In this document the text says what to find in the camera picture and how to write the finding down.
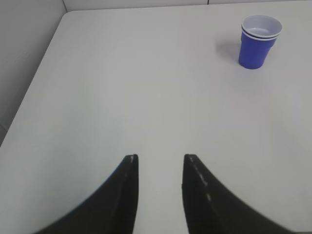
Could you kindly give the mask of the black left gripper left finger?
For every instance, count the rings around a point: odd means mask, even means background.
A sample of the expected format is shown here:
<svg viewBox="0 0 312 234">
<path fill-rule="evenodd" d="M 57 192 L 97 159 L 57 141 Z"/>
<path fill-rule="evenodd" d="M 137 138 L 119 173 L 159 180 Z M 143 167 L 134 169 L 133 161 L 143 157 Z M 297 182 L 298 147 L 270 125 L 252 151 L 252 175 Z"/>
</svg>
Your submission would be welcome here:
<svg viewBox="0 0 312 234">
<path fill-rule="evenodd" d="M 84 202 L 40 234 L 131 234 L 138 205 L 138 156 L 123 158 Z"/>
</svg>

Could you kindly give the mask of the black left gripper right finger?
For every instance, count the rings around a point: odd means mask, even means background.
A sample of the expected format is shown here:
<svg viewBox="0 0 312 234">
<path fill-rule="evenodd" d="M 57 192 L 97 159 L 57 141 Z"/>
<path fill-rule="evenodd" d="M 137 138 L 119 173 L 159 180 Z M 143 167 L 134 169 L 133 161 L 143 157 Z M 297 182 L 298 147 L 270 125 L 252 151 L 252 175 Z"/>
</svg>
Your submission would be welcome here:
<svg viewBox="0 0 312 234">
<path fill-rule="evenodd" d="M 289 234 L 228 190 L 197 155 L 183 162 L 182 199 L 191 234 Z"/>
</svg>

